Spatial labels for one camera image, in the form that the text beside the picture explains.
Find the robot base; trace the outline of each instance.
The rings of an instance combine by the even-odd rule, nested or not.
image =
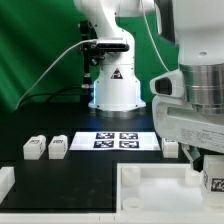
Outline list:
[[[109,111],[109,110],[100,110],[98,108],[89,107],[89,111],[91,114],[95,114],[95,115],[106,117],[106,118],[130,118],[130,117],[144,114],[145,107],[139,107],[137,109],[127,110],[127,111]]]

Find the black table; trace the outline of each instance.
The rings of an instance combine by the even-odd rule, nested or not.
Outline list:
[[[0,205],[4,213],[116,212],[117,163],[186,163],[164,159],[160,151],[67,151],[63,160],[23,159],[23,145],[32,136],[68,136],[77,131],[154,131],[151,104],[129,119],[91,115],[80,103],[35,103],[14,111],[0,126],[0,168],[15,168],[15,185]]]

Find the small white box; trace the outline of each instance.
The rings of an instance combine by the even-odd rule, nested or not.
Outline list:
[[[25,160],[38,160],[46,149],[46,138],[43,135],[34,136],[23,146]]]
[[[201,193],[203,205],[224,208],[224,156],[205,155]]]
[[[49,159],[64,159],[68,150],[68,138],[65,135],[55,136],[49,145]]]
[[[185,183],[188,186],[199,187],[202,183],[203,172],[198,172],[193,170],[192,168],[186,168],[185,172]]]
[[[164,158],[178,158],[178,142],[162,138],[162,151]]]
[[[0,170],[0,204],[15,183],[14,167],[2,167]]]
[[[141,179],[141,169],[138,166],[124,166],[121,172],[122,184],[126,186],[138,186]]]

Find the green wall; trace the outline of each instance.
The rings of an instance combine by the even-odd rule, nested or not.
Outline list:
[[[19,98],[68,47],[81,40],[77,24],[85,17],[73,0],[0,0],[0,121],[14,110]],[[156,44],[170,70],[177,68],[178,49],[160,40],[155,15],[148,16]],[[136,76],[143,99],[152,100],[151,78],[164,73],[152,49],[143,18],[118,18],[136,39]],[[82,56],[67,55],[31,92],[51,93],[82,82]],[[97,77],[97,69],[92,69]]]

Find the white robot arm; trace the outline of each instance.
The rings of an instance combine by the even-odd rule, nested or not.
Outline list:
[[[146,12],[154,10],[153,0],[143,2]],[[142,15],[140,0],[74,0],[74,3],[96,31],[95,47],[107,52],[100,62],[89,108],[106,117],[135,114],[145,107],[140,97],[140,82],[135,77],[135,42],[130,33],[117,26],[115,17]]]
[[[151,81],[157,94],[156,131],[164,138],[224,153],[224,2],[169,2],[179,69]]]

